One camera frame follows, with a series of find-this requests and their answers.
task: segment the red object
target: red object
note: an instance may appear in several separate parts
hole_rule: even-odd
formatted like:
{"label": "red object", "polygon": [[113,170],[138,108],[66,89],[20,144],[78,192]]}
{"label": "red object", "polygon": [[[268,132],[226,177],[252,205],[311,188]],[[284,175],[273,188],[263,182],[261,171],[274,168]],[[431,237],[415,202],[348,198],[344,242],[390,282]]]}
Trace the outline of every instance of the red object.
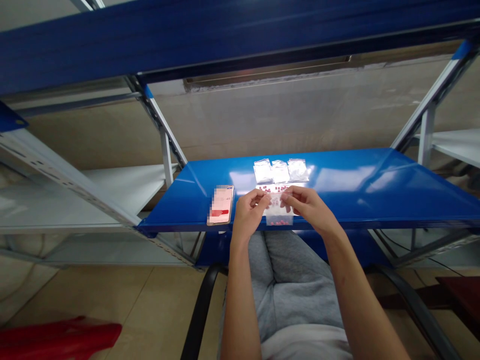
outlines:
{"label": "red object", "polygon": [[211,211],[211,216],[213,217],[218,217],[220,215],[226,215],[228,214],[229,211],[228,210],[212,210]]}
{"label": "red object", "polygon": [[0,359],[87,360],[113,347],[121,332],[118,323],[92,323],[84,316],[7,329],[0,331]]}

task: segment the chair armrest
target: chair armrest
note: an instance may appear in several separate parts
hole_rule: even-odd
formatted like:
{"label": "chair armrest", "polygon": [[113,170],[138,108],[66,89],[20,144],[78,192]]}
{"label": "chair armrest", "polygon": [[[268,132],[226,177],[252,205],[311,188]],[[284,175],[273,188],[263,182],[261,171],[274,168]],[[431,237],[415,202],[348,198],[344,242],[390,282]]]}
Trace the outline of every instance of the chair armrest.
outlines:
{"label": "chair armrest", "polygon": [[385,275],[397,288],[398,293],[405,301],[408,313],[416,324],[425,340],[439,359],[460,360],[449,338],[444,334],[439,323],[424,304],[417,292],[392,269],[374,264],[365,270],[366,273],[380,273]]}
{"label": "chair armrest", "polygon": [[229,270],[220,263],[213,264],[208,268],[201,282],[183,351],[181,352],[181,360],[196,360],[199,357],[205,323],[209,314],[210,300],[212,299],[212,292],[214,291],[218,273],[228,276]]}

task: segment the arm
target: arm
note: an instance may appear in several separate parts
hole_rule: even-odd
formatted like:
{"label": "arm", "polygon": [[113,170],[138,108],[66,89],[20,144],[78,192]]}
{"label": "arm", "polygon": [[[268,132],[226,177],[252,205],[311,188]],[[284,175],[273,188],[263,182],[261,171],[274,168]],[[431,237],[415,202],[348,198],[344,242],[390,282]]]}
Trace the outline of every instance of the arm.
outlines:
{"label": "arm", "polygon": [[291,186],[282,200],[303,216],[325,243],[341,318],[355,359],[409,359],[380,306],[347,234],[313,189]]}
{"label": "arm", "polygon": [[223,360],[262,358],[259,322],[250,274],[249,241],[269,203],[270,197],[255,189],[242,196],[236,204],[221,339]]}

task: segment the person's left hand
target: person's left hand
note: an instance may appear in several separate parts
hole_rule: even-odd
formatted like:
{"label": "person's left hand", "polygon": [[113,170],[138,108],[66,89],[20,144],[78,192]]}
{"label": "person's left hand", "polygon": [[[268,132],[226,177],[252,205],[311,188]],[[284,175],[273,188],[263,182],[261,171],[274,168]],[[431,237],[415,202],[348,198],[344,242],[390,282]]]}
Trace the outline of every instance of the person's left hand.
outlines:
{"label": "person's left hand", "polygon": [[270,196],[257,188],[238,199],[231,238],[234,245],[248,244],[250,237],[259,227],[264,210],[269,204]]}

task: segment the smartphone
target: smartphone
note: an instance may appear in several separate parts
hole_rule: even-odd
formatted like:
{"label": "smartphone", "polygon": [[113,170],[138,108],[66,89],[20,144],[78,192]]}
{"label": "smartphone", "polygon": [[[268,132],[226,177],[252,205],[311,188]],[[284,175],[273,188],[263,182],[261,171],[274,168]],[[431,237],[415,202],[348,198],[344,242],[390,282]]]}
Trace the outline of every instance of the smartphone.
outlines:
{"label": "smartphone", "polygon": [[233,201],[233,185],[217,187],[213,194],[210,212],[206,218],[206,224],[208,226],[230,224]]}

